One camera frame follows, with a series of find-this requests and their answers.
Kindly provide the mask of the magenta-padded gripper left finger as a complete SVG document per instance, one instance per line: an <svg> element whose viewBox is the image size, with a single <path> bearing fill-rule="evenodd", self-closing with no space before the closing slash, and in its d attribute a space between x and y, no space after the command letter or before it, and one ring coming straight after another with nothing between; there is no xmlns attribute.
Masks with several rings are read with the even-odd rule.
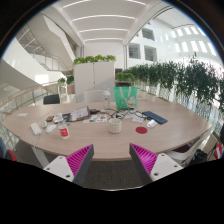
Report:
<svg viewBox="0 0 224 224"><path fill-rule="evenodd" d="M58 156L44 170L82 186L93 155L94 146L90 144L67 157Z"/></svg>

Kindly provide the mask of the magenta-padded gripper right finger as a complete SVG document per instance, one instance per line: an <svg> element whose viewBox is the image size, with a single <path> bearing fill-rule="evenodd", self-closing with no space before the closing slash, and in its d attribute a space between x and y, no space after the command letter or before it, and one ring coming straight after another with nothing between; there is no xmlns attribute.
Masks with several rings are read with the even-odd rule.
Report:
<svg viewBox="0 0 224 224"><path fill-rule="evenodd" d="M130 144L129 154L144 185L182 169L181 165L165 153L155 154L133 143Z"/></svg>

